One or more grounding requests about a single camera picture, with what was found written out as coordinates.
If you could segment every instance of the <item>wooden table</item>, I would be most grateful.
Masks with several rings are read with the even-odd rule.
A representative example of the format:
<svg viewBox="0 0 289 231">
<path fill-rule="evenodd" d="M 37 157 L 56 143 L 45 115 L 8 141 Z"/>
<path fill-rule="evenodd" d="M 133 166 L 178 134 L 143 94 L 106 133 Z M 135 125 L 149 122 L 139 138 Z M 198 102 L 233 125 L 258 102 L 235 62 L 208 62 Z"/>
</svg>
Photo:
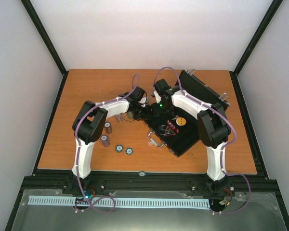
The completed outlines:
<svg viewBox="0 0 289 231">
<path fill-rule="evenodd" d="M 107 101 L 130 91 L 131 78 L 135 73 L 141 75 L 140 87 L 151 92 L 157 70 L 70 70 L 38 168 L 71 169 L 76 149 L 72 124 L 83 103 L 86 100 Z M 237 131 L 238 140 L 226 148 L 227 171 L 256 174 L 256 167 L 229 72 L 196 71 L 194 75 L 218 94 L 227 92 L 229 95 L 227 101 L 231 105 L 227 109 L 226 115 Z M 176 82 L 176 76 L 170 70 L 162 71 L 159 78 L 165 78 L 171 86 L 174 86 Z M 109 135 L 110 146 L 104 147 L 98 141 L 92 155 L 92 170 L 206 172 L 207 151 L 202 142 L 199 141 L 178 158 L 170 153 L 167 147 L 158 149 L 148 145 L 150 140 L 147 135 L 150 129 L 143 121 L 117 122 L 114 116 L 108 121 L 111 122 L 113 128 L 113 133 Z M 131 147 L 134 150 L 133 154 L 127 155 L 125 151 L 117 153 L 115 151 L 117 144 L 122 144 L 124 149 Z"/>
</svg>

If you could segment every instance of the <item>gray floor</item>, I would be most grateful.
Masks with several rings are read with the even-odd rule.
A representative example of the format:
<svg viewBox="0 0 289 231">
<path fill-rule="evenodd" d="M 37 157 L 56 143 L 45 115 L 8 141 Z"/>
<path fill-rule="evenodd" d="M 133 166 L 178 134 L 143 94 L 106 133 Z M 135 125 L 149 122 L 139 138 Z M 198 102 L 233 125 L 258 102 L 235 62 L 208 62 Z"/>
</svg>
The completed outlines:
<svg viewBox="0 0 289 231">
<path fill-rule="evenodd" d="M 253 194 L 246 209 L 233 215 L 212 215 L 195 209 L 126 209 L 117 208 L 111 214 L 94 210 L 75 213 L 72 207 L 26 205 L 28 196 L 54 195 L 53 192 L 28 191 L 24 194 L 13 231 L 280 231 L 286 230 L 277 201 L 272 194 Z M 173 198 L 173 194 L 156 194 Z M 233 198 L 226 211 L 241 207 L 247 198 Z"/>
</svg>

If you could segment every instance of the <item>black beam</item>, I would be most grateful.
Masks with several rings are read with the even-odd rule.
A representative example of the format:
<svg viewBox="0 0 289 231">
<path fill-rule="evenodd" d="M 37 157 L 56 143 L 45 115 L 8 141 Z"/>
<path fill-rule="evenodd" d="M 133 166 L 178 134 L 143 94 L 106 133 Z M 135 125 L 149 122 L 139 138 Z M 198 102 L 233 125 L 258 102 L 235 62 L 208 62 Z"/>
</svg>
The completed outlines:
<svg viewBox="0 0 289 231">
<path fill-rule="evenodd" d="M 45 131 L 45 134 L 44 134 L 44 137 L 43 137 L 43 140 L 42 140 L 42 144 L 41 144 L 40 149 L 39 149 L 38 157 L 37 157 L 36 162 L 34 164 L 33 174 L 35 174 L 36 171 L 37 171 L 39 160 L 40 160 L 40 157 L 42 156 L 42 152 L 43 152 L 46 140 L 47 140 L 47 136 L 48 136 L 50 127 L 51 127 L 52 122 L 53 122 L 54 114 L 55 114 L 55 112 L 57 110 L 57 107 L 58 107 L 58 104 L 59 104 L 59 101 L 60 101 L 60 97 L 61 97 L 61 94 L 63 92 L 64 85 L 66 83 L 67 75 L 68 75 L 68 72 L 66 72 L 63 75 L 63 77 L 62 77 L 62 81 L 61 81 L 61 84 L 60 84 L 60 87 L 59 87 L 59 90 L 58 90 L 58 94 L 57 94 L 57 97 L 56 97 L 56 99 L 54 101 L 53 110 L 52 110 L 52 113 L 50 115 L 50 118 L 49 118 L 49 121 L 48 121 L 48 124 L 47 124 L 47 127 L 46 127 L 46 131 Z"/>
<path fill-rule="evenodd" d="M 233 71 L 234 74 L 235 74 L 235 77 L 237 77 L 239 75 L 239 73 L 242 70 L 244 64 L 246 63 L 246 61 L 248 60 L 250 54 L 252 53 L 252 51 L 256 47 L 259 39 L 261 38 L 262 34 L 264 33 L 265 29 L 269 25 L 271 19 L 273 18 L 274 14 L 278 10 L 278 8 L 279 8 L 279 6 L 280 6 L 280 4 L 282 2 L 283 2 L 283 0 L 273 0 L 272 1 L 269 9 L 265 13 L 265 15 L 264 15 L 262 21 L 260 22 L 255 34 L 251 38 L 250 43 L 248 44 L 246 50 L 244 51 L 240 61 L 236 65 L 235 70 Z"/>
<path fill-rule="evenodd" d="M 35 11 L 32 3 L 30 0 L 21 0 L 21 2 L 23 3 L 25 9 L 27 10 L 32 22 L 34 23 L 36 29 L 38 30 L 40 36 L 42 37 L 47 49 L 49 50 L 50 54 L 53 57 L 53 60 L 55 61 L 55 63 L 57 64 L 60 72 L 62 73 L 62 75 L 65 75 L 67 73 L 56 49 L 53 46 L 52 41 L 50 40 L 42 22 L 39 19 L 39 16 L 37 14 L 37 12 Z"/>
<path fill-rule="evenodd" d="M 255 165 L 257 167 L 257 172 L 258 173 L 262 172 L 263 175 L 268 178 L 268 174 L 267 174 L 266 169 L 265 169 L 264 161 L 263 161 L 263 158 L 262 158 L 262 155 L 260 152 L 260 148 L 259 148 L 259 145 L 258 145 L 258 142 L 256 139 L 254 129 L 253 129 L 252 124 L 251 124 L 250 116 L 249 116 L 249 113 L 248 113 L 248 110 L 247 110 L 247 107 L 246 107 L 246 104 L 244 101 L 244 97 L 243 97 L 243 94 L 241 91 L 239 81 L 235 77 L 235 75 L 232 71 L 230 71 L 229 73 L 230 73 L 232 84 L 233 84 L 233 87 L 234 87 L 234 90 L 236 93 L 236 99 L 237 99 L 237 103 L 238 103 L 239 108 L 240 108 L 240 112 L 242 115 L 246 134 L 247 134 L 247 137 L 248 137 L 248 140 L 250 143 L 250 149 L 251 149 L 254 161 L 255 161 Z"/>
</svg>

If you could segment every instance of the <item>purple cable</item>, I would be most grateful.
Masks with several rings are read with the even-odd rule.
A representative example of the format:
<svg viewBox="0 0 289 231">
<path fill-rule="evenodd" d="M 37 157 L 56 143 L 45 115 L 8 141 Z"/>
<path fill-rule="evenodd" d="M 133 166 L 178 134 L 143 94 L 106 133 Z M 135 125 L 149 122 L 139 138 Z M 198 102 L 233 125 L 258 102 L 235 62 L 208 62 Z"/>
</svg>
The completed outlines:
<svg viewBox="0 0 289 231">
<path fill-rule="evenodd" d="M 90 206 L 90 207 L 84 209 L 83 211 L 86 211 L 86 210 L 89 209 L 89 208 L 93 208 L 94 210 L 96 210 L 97 212 L 100 212 L 100 213 L 111 213 L 111 212 L 115 209 L 115 207 L 116 207 L 116 201 L 115 201 L 114 198 L 112 198 L 112 197 L 110 197 L 110 196 L 103 196 L 103 197 L 99 198 L 98 200 L 96 200 L 93 204 L 91 204 L 90 200 L 86 198 L 86 194 L 85 194 L 85 192 L 83 191 L 83 188 L 82 188 L 82 185 L 81 185 L 81 182 L 80 182 L 80 176 L 79 176 L 79 153 L 80 153 L 80 145 L 81 145 L 80 139 L 79 139 L 79 137 L 78 137 L 79 127 L 80 127 L 81 123 L 84 121 L 84 119 L 87 118 L 87 116 L 88 116 L 94 109 L 96 109 L 97 107 L 102 106 L 102 105 L 104 105 L 104 104 L 116 102 L 117 100 L 118 100 L 118 101 L 121 101 L 121 100 L 129 97 L 129 96 L 133 93 L 133 91 L 136 89 L 136 87 L 138 86 L 138 84 L 139 84 L 140 75 L 139 75 L 139 74 L 135 74 L 135 75 L 133 76 L 133 78 L 132 78 L 132 85 L 133 85 L 133 82 L 134 82 L 134 79 L 135 79 L 136 76 L 138 76 L 137 84 L 136 84 L 136 86 L 132 89 L 132 91 L 131 91 L 130 93 L 128 93 L 127 95 L 125 95 L 125 96 L 122 97 L 122 98 L 109 100 L 109 101 L 106 101 L 106 102 L 104 102 L 104 103 L 100 103 L 100 104 L 94 106 L 94 107 L 91 108 L 89 111 L 87 111 L 87 113 L 80 119 L 80 121 L 78 122 L 78 124 L 77 124 L 77 126 L 76 126 L 76 129 L 75 129 L 75 138 L 76 138 L 76 140 L 77 140 L 77 142 L 78 142 L 78 145 L 79 145 L 79 147 L 78 147 L 78 149 L 77 149 L 77 154 L 76 154 L 77 181 L 78 181 L 78 185 L 79 185 L 81 194 L 82 194 L 83 197 L 84 197 L 84 200 L 83 200 L 83 201 L 86 201 L 86 202 L 88 203 L 88 205 Z M 111 200 L 114 202 L 114 206 L 113 206 L 109 211 L 106 211 L 106 212 L 101 211 L 101 210 L 99 210 L 99 209 L 97 209 L 97 208 L 94 207 L 94 205 L 95 205 L 98 201 L 100 201 L 100 200 L 102 200 L 102 199 L 104 199 L 104 198 L 109 198 L 109 199 L 111 199 Z"/>
<path fill-rule="evenodd" d="M 177 73 L 173 68 L 168 67 L 168 66 L 163 67 L 163 68 L 161 68 L 161 69 L 158 71 L 158 73 L 157 73 L 156 76 L 155 76 L 153 85 L 155 84 L 156 79 L 158 78 L 158 75 L 160 74 L 160 72 L 161 72 L 162 70 L 164 70 L 164 69 L 170 69 L 170 70 L 172 70 L 172 71 L 176 74 L 177 79 L 178 79 L 178 84 L 179 84 L 179 87 L 180 87 L 180 91 L 181 91 L 182 94 L 185 95 L 185 92 L 183 91 L 183 88 L 182 88 L 181 81 L 180 81 L 180 78 L 179 78 L 178 73 Z M 197 99 L 197 98 L 192 98 L 192 97 L 190 97 L 189 95 L 185 95 L 185 96 L 186 96 L 188 99 L 190 99 L 190 100 L 192 100 L 192 101 L 194 101 L 194 102 L 196 102 L 196 103 L 198 103 L 198 104 L 200 104 L 200 105 L 201 105 L 202 102 L 203 102 L 203 101 L 201 101 L 201 100 L 199 100 L 199 99 Z M 248 179 L 246 178 L 246 176 L 245 176 L 244 174 L 241 174 L 241 173 L 231 174 L 231 173 L 227 173 L 227 172 L 225 172 L 225 171 L 223 170 L 223 169 L 224 169 L 224 166 L 223 166 L 223 149 L 224 149 L 225 147 L 229 146 L 230 144 L 236 142 L 236 140 L 237 140 L 236 130 L 235 130 L 235 128 L 232 126 L 232 124 L 231 124 L 222 114 L 220 114 L 218 111 L 216 111 L 215 109 L 207 106 L 206 104 L 202 104 L 202 106 L 205 107 L 205 108 L 207 108 L 207 109 L 209 109 L 209 110 L 211 110 L 213 113 L 217 114 L 220 118 L 222 118 L 223 121 L 226 122 L 226 124 L 230 127 L 230 129 L 232 130 L 232 132 L 233 132 L 233 134 L 234 134 L 234 139 L 233 139 L 232 141 L 230 141 L 229 143 L 226 143 L 225 145 L 223 145 L 222 148 L 221 148 L 221 155 L 220 155 L 221 169 L 222 169 L 222 172 L 223 172 L 226 176 L 230 176 L 230 177 L 231 177 L 231 176 L 237 176 L 237 175 L 239 175 L 239 176 L 242 176 L 242 177 L 245 179 L 245 181 L 246 181 L 246 183 L 247 183 L 247 186 L 248 186 L 248 189 L 249 189 L 249 198 L 248 198 L 247 202 L 246 202 L 241 208 L 239 208 L 239 209 L 237 209 L 237 210 L 235 210 L 235 211 L 232 211 L 232 212 L 222 213 L 222 214 L 233 214 L 233 213 L 236 213 L 236 212 L 241 211 L 242 209 L 244 209 L 244 208 L 250 203 L 250 194 L 251 194 L 250 183 L 249 183 Z"/>
</svg>

